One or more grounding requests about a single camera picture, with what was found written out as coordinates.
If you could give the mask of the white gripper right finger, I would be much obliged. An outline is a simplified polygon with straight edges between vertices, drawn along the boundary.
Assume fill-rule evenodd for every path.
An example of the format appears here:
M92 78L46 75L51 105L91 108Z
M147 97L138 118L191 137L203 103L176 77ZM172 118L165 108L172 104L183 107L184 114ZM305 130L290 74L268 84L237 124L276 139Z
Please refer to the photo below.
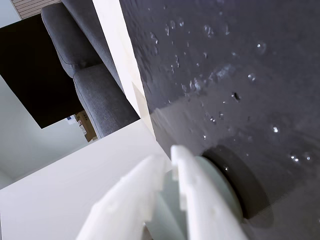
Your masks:
M240 201L224 176L207 158L183 145L170 149L172 178L179 186L179 206L186 214L190 240L246 240Z

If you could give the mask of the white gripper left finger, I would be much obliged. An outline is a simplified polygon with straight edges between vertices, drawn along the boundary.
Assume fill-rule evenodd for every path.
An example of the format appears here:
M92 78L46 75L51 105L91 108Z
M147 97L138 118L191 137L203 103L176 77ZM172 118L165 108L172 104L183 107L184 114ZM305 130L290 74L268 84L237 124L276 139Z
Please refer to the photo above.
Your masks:
M140 240L152 220L157 193L163 190L167 161L151 155L123 176L96 202L78 240Z

